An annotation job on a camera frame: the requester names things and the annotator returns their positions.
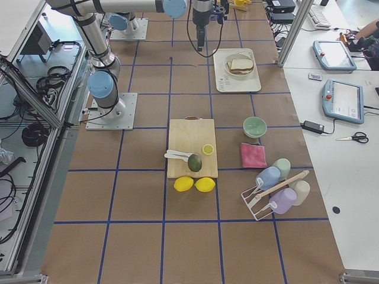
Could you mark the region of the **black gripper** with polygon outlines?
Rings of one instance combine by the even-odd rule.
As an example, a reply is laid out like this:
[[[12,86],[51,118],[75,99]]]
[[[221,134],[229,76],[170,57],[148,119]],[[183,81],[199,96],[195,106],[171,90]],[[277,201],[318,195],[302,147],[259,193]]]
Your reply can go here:
[[[205,42],[205,26],[210,22],[213,11],[212,0],[193,0],[192,21],[196,25],[197,51],[202,51]]]

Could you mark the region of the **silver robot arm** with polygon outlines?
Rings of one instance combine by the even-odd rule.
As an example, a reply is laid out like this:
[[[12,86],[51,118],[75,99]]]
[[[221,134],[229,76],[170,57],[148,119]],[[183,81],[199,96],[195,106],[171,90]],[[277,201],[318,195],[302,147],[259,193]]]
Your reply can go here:
[[[92,56],[95,73],[88,88],[98,106],[99,117],[112,120],[124,115],[125,103],[117,91],[120,62],[112,53],[97,22],[97,14],[135,12],[164,13],[179,18],[187,9],[187,1],[48,1],[51,8],[73,18]]]
[[[133,12],[110,13],[108,22],[114,30],[121,31],[126,35],[132,35],[139,29],[139,23]]]

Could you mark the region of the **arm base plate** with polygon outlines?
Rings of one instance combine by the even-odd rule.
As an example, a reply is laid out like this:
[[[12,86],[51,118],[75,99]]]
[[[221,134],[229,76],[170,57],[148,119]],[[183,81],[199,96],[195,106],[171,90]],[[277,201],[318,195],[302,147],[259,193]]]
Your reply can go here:
[[[119,93],[118,103],[110,110],[98,108],[95,99],[92,100],[92,108],[87,118],[85,128],[88,131],[132,130],[137,105],[137,93]]]
[[[110,18],[111,35],[114,41],[139,41],[145,40],[147,36],[147,18],[134,18],[129,21],[124,17],[113,14]]]

